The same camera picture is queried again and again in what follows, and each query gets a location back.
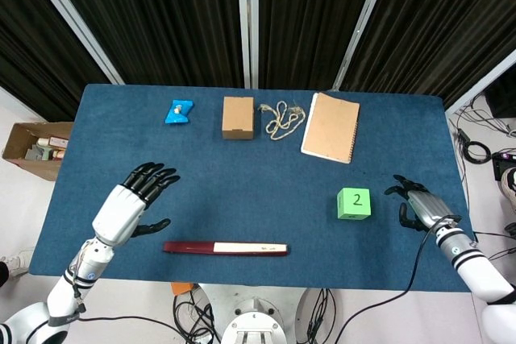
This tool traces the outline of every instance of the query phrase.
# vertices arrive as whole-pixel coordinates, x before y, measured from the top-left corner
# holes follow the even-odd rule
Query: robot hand
[[[414,209],[415,219],[406,216],[406,204],[400,205],[399,220],[402,226],[435,233],[437,246],[446,255],[460,278],[471,292],[487,302],[482,312],[482,323],[489,337],[496,343],[516,343],[516,288],[509,284],[476,244],[459,228],[460,217],[444,201],[430,193],[419,183],[400,175],[385,194],[398,193]]]
[[[142,164],[114,187],[93,221],[95,238],[83,243],[47,303],[30,305],[0,324],[0,344],[60,344],[65,340],[70,323],[85,312],[85,297],[113,259],[113,248],[170,224],[166,218],[150,226],[139,225],[144,211],[180,178],[174,168],[163,167]]]

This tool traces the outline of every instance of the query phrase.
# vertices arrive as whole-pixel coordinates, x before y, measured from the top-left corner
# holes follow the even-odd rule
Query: brown notebook
[[[351,163],[360,104],[315,93],[301,152]]]

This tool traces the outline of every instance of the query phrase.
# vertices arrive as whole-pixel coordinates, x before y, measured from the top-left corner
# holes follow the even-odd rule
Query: green cube
[[[368,189],[341,189],[337,195],[337,218],[362,220],[371,215]]]

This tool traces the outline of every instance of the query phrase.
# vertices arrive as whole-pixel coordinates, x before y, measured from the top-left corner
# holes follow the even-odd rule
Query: blue tablecloth
[[[313,92],[142,85],[89,85],[31,264],[60,275],[111,189],[149,160],[174,167],[181,180],[163,192],[143,222],[172,224],[115,251],[104,277],[212,284],[403,289],[423,233],[402,228],[402,199],[384,190],[401,174],[425,184],[471,232],[442,102],[437,97],[333,93],[360,103],[350,164],[300,152],[303,124],[284,140],[264,133],[271,114],[256,112],[252,141],[224,140],[224,96],[296,103],[308,113]],[[191,123],[164,124],[173,99],[192,99]],[[372,216],[338,220],[342,187],[368,188]],[[168,240],[284,242],[284,258],[171,255]],[[431,238],[413,290],[467,291]]]

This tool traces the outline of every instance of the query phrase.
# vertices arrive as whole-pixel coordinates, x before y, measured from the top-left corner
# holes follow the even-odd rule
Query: floor
[[[2,144],[6,142],[13,122],[37,119],[31,112],[20,108],[16,101],[8,102],[0,93]],[[481,106],[484,102],[479,99],[477,104]],[[487,144],[492,150],[511,145],[510,139],[480,126],[462,121],[461,127],[472,139]],[[3,176],[0,180],[3,209],[0,254],[10,255],[24,247],[34,246],[54,184],[3,160],[0,160],[0,176]],[[493,180],[491,164],[468,164],[467,177],[474,228],[502,232],[507,223],[516,219]],[[481,249],[486,254],[492,254],[511,247],[510,242],[509,239],[485,237],[481,239]],[[499,259],[495,263],[508,280],[516,282],[516,255]],[[5,321],[24,306],[44,300],[56,281],[56,277],[25,275],[19,280],[8,282],[0,288],[0,321]],[[385,291],[335,291],[337,325],[341,325],[358,309],[394,294]],[[315,297],[315,291],[308,292],[298,309],[299,341],[304,339],[302,332],[306,330],[306,321]],[[140,315],[171,323],[172,299],[168,283],[99,280],[87,298],[88,311],[85,317]],[[491,341],[482,333],[477,320],[483,307],[483,303],[472,298],[469,293],[411,292],[400,300],[359,316],[347,327],[340,342],[488,344]],[[330,323],[330,318],[324,321],[321,338],[326,336]],[[329,342],[333,342],[335,336],[336,332]],[[130,344],[141,342],[141,337],[147,337],[153,343],[182,342],[167,328],[146,321],[76,322],[70,329],[67,342]]]

